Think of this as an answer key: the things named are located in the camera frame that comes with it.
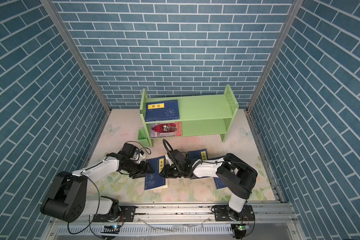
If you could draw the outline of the red pink illustrated book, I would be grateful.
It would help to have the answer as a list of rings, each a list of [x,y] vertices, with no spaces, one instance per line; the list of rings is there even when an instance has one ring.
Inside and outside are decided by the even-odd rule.
[[[180,137],[183,135],[182,123],[154,123],[151,124],[151,138]]]

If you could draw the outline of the blue book yellow label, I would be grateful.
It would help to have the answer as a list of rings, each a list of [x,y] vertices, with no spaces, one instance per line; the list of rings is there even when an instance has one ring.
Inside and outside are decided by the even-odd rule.
[[[180,113],[178,100],[159,101],[146,104],[146,122],[159,122],[179,119]]]

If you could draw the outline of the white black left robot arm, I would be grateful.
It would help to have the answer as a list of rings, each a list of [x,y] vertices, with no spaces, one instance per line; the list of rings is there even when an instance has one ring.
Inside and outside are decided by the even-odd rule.
[[[101,194],[89,198],[88,185],[94,185],[111,173],[126,174],[132,179],[144,178],[154,172],[145,158],[146,155],[136,146],[125,143],[118,153],[108,153],[91,166],[58,173],[41,205],[41,213],[67,223],[83,216],[105,222],[119,221],[122,217],[119,201]]]

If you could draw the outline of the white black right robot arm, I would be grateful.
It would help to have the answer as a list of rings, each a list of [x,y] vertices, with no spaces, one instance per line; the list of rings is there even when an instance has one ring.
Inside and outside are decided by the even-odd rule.
[[[243,211],[258,177],[258,172],[253,167],[231,153],[216,160],[204,161],[189,159],[177,151],[175,154],[167,153],[166,159],[170,162],[160,171],[163,178],[219,178],[232,192],[228,211],[235,214]]]

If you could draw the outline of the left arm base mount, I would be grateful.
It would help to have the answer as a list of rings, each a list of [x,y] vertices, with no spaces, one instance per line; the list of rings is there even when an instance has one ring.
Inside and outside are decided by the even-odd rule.
[[[95,223],[131,223],[134,221],[136,206],[121,206],[116,208],[116,213],[113,212],[106,215],[95,215]]]

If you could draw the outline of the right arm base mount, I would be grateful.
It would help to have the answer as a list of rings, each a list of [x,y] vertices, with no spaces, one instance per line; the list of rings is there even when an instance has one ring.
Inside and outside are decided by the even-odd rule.
[[[228,205],[215,205],[211,208],[214,214],[215,221],[227,222],[227,221],[243,221],[253,222],[255,221],[255,213],[251,205],[244,205],[243,209],[238,213],[229,208]]]

